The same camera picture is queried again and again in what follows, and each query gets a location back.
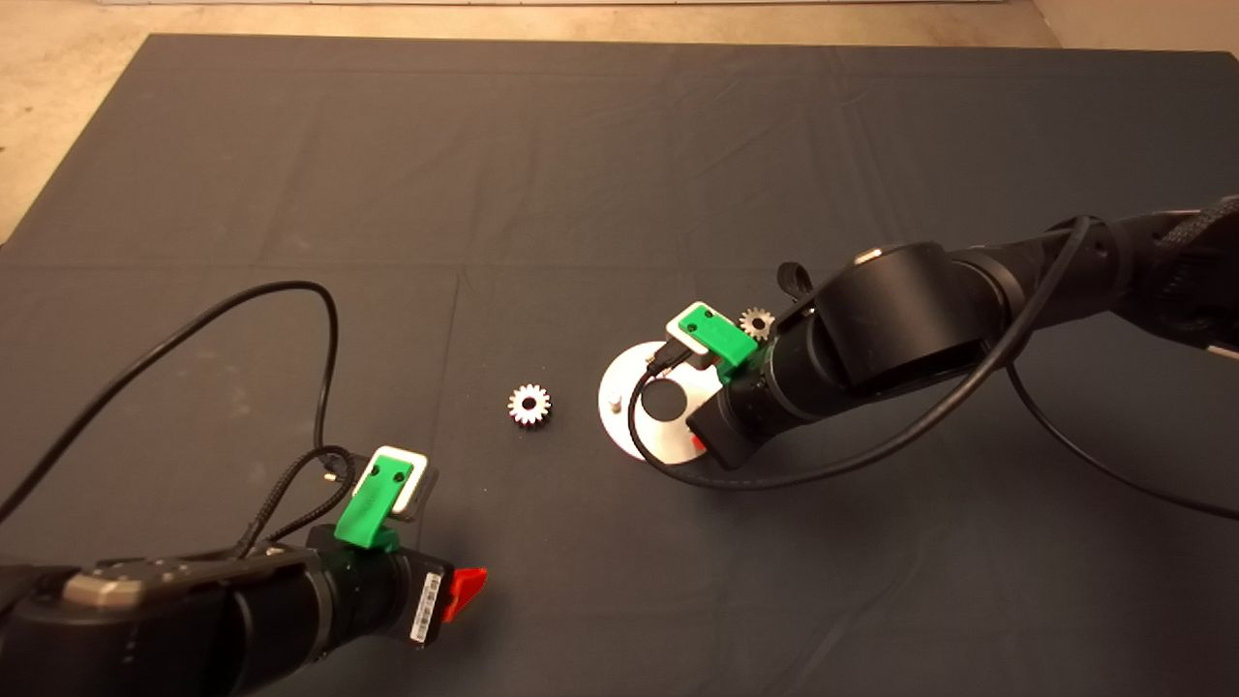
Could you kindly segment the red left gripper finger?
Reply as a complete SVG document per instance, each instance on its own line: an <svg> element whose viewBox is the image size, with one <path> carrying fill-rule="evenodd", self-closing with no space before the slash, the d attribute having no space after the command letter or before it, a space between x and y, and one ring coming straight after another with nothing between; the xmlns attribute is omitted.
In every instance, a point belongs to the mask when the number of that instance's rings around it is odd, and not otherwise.
<svg viewBox="0 0 1239 697"><path fill-rule="evenodd" d="M453 572L449 584L447 621L455 621L470 600L483 591L488 572Z"/></svg>

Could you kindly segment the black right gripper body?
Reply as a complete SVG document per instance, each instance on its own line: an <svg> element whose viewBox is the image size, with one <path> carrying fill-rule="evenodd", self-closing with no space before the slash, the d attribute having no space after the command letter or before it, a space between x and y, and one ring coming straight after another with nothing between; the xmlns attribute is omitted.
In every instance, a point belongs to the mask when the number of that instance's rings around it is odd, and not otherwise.
<svg viewBox="0 0 1239 697"><path fill-rule="evenodd" d="M738 470L787 432L784 369L762 361L740 371L686 418L686 427L724 470Z"/></svg>

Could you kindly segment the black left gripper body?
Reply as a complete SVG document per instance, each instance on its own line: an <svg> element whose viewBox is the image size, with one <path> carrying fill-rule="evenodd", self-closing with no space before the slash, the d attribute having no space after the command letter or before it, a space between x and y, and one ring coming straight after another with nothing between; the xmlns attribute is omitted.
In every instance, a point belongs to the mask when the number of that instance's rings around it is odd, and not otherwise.
<svg viewBox="0 0 1239 697"><path fill-rule="evenodd" d="M415 550L364 550L310 530L330 589L328 652L359 638L379 636L424 649L439 639L456 566Z"/></svg>

